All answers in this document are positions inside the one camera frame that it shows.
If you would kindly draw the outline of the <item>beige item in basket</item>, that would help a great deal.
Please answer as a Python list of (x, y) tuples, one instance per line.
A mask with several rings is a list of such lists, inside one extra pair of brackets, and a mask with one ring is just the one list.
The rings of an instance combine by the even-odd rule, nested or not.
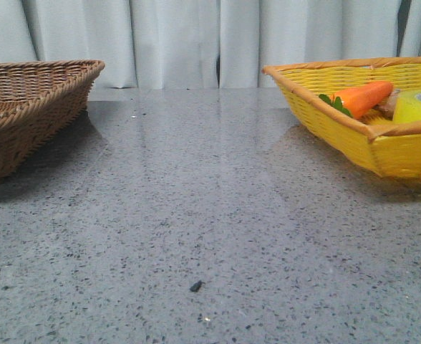
[(395, 113), (397, 100), (399, 97), (400, 89), (394, 89), (388, 97), (374, 106), (374, 109), (382, 114), (386, 119), (391, 120)]

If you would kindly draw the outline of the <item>white curtain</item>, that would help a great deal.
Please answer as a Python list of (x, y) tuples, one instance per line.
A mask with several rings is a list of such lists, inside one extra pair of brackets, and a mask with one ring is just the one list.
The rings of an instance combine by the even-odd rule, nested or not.
[(100, 59), (100, 87), (269, 87), (266, 65), (421, 56), (421, 1), (0, 1), (0, 62)]

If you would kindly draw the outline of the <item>yellow wicker basket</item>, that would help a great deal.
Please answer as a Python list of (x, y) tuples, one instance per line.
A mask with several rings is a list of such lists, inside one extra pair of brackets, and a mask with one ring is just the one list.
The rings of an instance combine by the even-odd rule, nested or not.
[(352, 163), (383, 177), (421, 178), (421, 121), (392, 124), (372, 113), (354, 120), (319, 99), (376, 80), (421, 90), (421, 57), (376, 57), (266, 65), (292, 113)]

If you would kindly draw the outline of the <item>brown wicker basket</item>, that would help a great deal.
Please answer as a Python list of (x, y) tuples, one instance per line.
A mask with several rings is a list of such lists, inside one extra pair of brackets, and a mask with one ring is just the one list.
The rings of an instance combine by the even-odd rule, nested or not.
[(0, 63), (0, 183), (86, 109), (96, 59)]

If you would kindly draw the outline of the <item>small black debris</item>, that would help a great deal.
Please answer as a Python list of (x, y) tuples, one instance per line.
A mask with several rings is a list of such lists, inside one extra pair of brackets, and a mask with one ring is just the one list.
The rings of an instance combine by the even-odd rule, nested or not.
[(201, 280), (198, 280), (197, 282), (195, 282), (190, 288), (189, 290), (191, 292), (198, 292), (200, 290), (200, 288), (202, 287), (203, 282)]

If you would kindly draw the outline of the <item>yellow tape roll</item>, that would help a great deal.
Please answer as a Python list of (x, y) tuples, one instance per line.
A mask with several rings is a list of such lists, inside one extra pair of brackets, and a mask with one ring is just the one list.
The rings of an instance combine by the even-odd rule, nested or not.
[(396, 124), (421, 120), (421, 90), (401, 91), (397, 96), (392, 121)]

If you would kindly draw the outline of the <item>orange toy carrot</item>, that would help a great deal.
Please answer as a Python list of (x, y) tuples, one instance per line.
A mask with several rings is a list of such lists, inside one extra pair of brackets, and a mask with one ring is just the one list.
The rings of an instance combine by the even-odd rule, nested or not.
[(362, 86), (348, 87), (319, 98), (334, 109), (355, 120), (360, 119), (374, 106), (392, 94), (394, 86), (389, 81), (374, 81)]

